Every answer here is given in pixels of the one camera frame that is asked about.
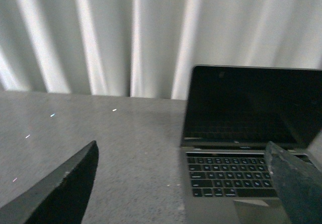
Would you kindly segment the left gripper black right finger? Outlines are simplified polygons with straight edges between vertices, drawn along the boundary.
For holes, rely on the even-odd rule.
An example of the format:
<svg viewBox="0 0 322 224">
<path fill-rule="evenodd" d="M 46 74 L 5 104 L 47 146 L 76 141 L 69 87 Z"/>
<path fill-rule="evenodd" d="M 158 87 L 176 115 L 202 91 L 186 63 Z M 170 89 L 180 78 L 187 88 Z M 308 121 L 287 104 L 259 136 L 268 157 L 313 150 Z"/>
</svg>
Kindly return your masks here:
<svg viewBox="0 0 322 224">
<path fill-rule="evenodd" d="M 265 161 L 290 221 L 321 223 L 321 171 L 271 141 Z"/>
</svg>

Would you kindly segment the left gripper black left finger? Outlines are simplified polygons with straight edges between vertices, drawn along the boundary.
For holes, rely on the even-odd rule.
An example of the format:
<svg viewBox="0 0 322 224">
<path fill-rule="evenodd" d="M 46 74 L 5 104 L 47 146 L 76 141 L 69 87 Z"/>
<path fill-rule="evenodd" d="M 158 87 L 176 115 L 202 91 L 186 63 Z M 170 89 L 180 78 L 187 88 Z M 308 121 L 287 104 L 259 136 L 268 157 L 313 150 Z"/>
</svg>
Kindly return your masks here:
<svg viewBox="0 0 322 224">
<path fill-rule="evenodd" d="M 1 207 L 1 223 L 81 223 L 93 189 L 99 148 L 92 141 Z"/>
</svg>

